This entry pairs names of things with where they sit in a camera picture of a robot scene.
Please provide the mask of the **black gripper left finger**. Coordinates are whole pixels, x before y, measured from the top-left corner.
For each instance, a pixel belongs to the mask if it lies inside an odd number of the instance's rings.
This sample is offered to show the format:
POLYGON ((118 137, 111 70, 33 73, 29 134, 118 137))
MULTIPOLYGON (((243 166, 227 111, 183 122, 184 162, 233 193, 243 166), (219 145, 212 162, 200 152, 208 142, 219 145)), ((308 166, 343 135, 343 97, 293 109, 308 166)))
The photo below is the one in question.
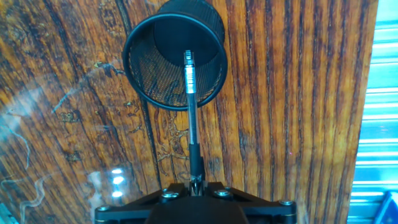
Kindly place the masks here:
POLYGON ((189 223, 189 200, 195 195, 195 183, 170 184, 122 206, 102 205, 95 209, 95 224, 112 223, 189 223))

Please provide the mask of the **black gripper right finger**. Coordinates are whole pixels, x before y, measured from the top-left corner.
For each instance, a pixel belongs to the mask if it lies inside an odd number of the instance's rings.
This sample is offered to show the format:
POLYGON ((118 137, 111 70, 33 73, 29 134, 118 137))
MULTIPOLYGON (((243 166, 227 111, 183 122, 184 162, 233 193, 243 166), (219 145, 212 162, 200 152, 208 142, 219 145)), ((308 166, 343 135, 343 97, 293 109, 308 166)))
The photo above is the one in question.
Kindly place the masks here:
POLYGON ((297 223, 297 204, 291 200, 270 202, 221 182, 205 182, 202 196, 216 202, 216 213, 244 223, 297 223))

